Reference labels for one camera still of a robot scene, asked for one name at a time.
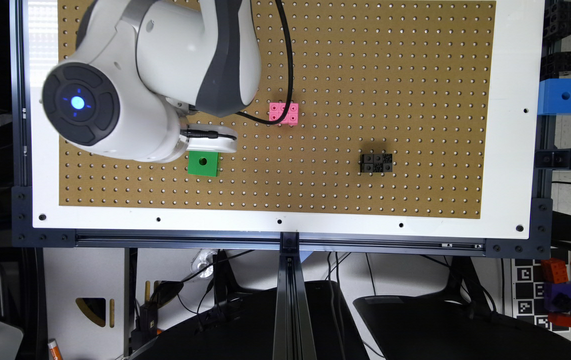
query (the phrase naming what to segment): black chair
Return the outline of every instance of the black chair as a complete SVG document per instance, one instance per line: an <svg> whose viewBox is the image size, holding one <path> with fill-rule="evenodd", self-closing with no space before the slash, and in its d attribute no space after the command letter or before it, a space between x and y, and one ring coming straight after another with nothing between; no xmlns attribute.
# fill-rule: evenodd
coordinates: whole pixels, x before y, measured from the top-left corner
<svg viewBox="0 0 571 360"><path fill-rule="evenodd" d="M387 359L571 359L571 341L490 310L469 258L454 258L443 291L354 301ZM471 301L461 296L465 280Z"/></svg>

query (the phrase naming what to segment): blue light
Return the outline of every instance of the blue light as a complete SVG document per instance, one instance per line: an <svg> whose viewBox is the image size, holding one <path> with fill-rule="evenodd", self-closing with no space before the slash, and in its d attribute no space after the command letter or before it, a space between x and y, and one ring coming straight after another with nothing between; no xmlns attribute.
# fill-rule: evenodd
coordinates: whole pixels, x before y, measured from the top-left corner
<svg viewBox="0 0 571 360"><path fill-rule="evenodd" d="M76 110L80 110L85 107L85 100L80 96L74 96L72 98L72 107Z"/></svg>

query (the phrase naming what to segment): pink cube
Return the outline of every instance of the pink cube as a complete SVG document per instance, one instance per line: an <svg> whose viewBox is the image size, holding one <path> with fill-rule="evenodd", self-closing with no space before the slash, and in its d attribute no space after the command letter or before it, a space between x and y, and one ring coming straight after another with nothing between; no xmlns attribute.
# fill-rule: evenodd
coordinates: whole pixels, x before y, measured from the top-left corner
<svg viewBox="0 0 571 360"><path fill-rule="evenodd" d="M285 111L285 103L271 103L269 104L269 120L276 121L281 117ZM287 117L281 122L283 125L296 126L298 125L298 104L290 103Z"/></svg>

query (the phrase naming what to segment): black stand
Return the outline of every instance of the black stand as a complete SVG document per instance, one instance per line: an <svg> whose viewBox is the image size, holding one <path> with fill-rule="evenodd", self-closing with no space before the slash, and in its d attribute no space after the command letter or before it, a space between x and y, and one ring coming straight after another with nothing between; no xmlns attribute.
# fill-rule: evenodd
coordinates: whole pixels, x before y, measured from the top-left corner
<svg viewBox="0 0 571 360"><path fill-rule="evenodd" d="M281 233L273 360L316 360L298 233Z"/></svg>

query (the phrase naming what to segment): purple cube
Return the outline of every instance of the purple cube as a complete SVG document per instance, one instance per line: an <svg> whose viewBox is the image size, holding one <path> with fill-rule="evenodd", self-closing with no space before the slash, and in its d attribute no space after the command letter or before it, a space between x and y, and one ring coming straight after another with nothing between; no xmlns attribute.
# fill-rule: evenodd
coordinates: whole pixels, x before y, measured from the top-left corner
<svg viewBox="0 0 571 360"><path fill-rule="evenodd" d="M552 303L558 294L565 294L571 299L571 282L563 284L545 283L545 309L550 312L564 312Z"/></svg>

